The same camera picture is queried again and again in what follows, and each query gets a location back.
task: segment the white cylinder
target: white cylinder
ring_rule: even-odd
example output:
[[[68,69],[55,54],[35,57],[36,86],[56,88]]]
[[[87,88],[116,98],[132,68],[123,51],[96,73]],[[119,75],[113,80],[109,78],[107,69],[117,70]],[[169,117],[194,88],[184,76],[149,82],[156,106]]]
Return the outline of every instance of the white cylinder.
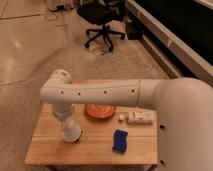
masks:
[[[66,119],[62,123],[62,137],[67,142],[76,142],[81,136],[80,126],[74,122],[71,118]]]

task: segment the black dot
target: black dot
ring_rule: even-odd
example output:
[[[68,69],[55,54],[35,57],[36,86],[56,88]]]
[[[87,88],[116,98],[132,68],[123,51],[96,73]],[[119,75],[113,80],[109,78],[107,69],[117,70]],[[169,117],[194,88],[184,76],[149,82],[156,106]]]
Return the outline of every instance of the black dot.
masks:
[[[165,125],[160,125],[160,129],[165,130],[166,129]]]
[[[161,163],[163,166],[166,166],[166,163],[165,163],[163,160],[160,160],[160,163]]]

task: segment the table leg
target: table leg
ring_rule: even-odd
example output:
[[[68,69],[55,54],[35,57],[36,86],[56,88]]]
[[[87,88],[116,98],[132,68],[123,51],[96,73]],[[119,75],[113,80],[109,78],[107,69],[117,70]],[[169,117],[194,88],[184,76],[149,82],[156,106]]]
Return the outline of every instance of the table leg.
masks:
[[[156,168],[157,168],[157,165],[151,165],[147,171],[155,171]]]
[[[46,167],[47,167],[50,171],[58,171],[58,169],[57,169],[55,166],[47,165]]]

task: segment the small box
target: small box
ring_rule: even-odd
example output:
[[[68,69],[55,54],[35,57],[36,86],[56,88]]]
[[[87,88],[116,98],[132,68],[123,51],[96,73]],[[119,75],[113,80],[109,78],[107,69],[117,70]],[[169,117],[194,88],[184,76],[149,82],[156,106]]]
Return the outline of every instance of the small box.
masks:
[[[143,30],[136,22],[126,23],[126,34],[129,40],[139,40],[143,37]]]

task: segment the chair wheel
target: chair wheel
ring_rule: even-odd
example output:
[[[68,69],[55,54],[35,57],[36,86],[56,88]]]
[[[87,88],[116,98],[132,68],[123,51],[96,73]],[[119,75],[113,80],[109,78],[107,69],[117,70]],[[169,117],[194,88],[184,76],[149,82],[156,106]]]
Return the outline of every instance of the chair wheel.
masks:
[[[86,35],[89,36],[89,30],[86,31]]]
[[[85,46],[85,48],[88,49],[89,48],[89,43],[86,43],[84,46]]]
[[[124,40],[125,39],[125,34],[121,36],[121,40]]]
[[[113,47],[110,47],[110,48],[109,48],[109,51],[112,52],[112,51],[113,51]]]

